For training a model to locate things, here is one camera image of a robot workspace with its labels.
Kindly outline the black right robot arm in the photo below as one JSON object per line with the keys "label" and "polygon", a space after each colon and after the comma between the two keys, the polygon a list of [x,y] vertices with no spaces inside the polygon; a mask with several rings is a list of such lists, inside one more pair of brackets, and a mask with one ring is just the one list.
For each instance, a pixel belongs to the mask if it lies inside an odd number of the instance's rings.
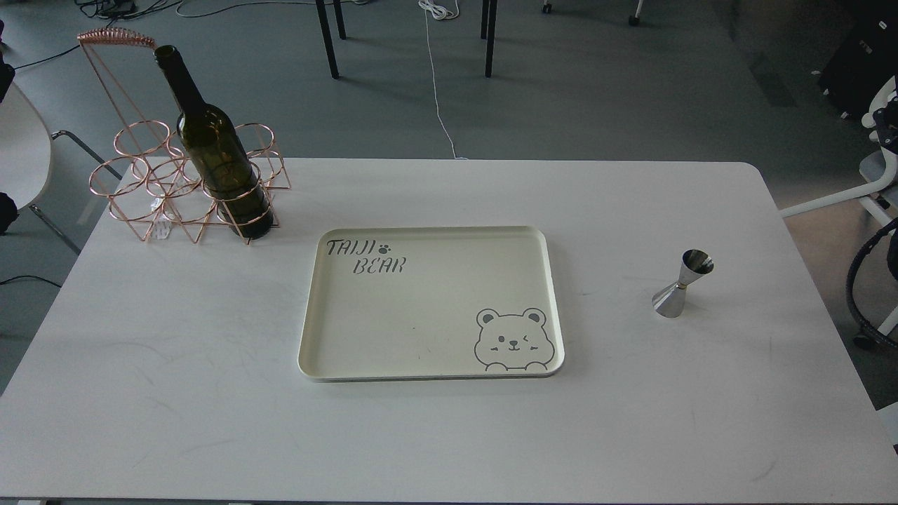
{"label": "black right robot arm", "polygon": [[867,347],[879,344],[896,349],[894,330],[879,329],[881,323],[869,319],[867,309],[875,302],[873,285],[878,285],[878,294],[886,294],[885,282],[891,276],[892,295],[896,297],[896,218],[892,218],[885,226],[876,230],[859,247],[851,259],[849,271],[845,278],[845,300],[847,309],[854,323],[857,324],[860,336],[869,339]]}

